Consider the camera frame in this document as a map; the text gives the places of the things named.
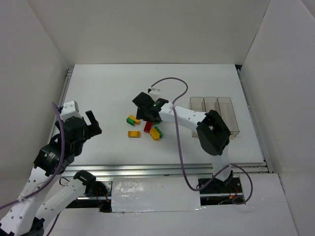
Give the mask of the red lego brick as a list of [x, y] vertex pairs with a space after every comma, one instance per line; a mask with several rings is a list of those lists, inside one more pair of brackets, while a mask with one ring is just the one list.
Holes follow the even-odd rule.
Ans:
[[144, 132], [145, 133], [150, 133], [150, 130], [152, 129], [153, 122], [147, 121], [145, 126], [144, 126]]

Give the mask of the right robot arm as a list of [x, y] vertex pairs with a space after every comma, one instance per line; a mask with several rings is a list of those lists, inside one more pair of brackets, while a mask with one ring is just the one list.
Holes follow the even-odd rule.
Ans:
[[212, 157], [215, 173], [214, 185], [227, 187], [233, 178], [233, 171], [227, 154], [230, 130], [215, 110], [198, 112], [176, 106], [166, 99], [154, 101], [147, 93], [139, 93], [132, 102], [137, 107], [136, 117], [150, 122], [172, 122], [198, 134], [202, 149]]

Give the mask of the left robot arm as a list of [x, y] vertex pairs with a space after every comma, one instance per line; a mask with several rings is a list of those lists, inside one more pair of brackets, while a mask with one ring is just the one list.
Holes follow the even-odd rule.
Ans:
[[2, 236], [42, 236], [52, 219], [77, 197], [107, 193], [104, 184], [94, 175], [80, 170], [60, 192], [45, 200], [52, 185], [81, 154], [83, 144], [102, 133], [93, 112], [87, 111], [86, 115], [90, 124], [81, 116], [59, 115], [55, 123], [59, 133], [40, 149], [27, 184], [0, 221]]

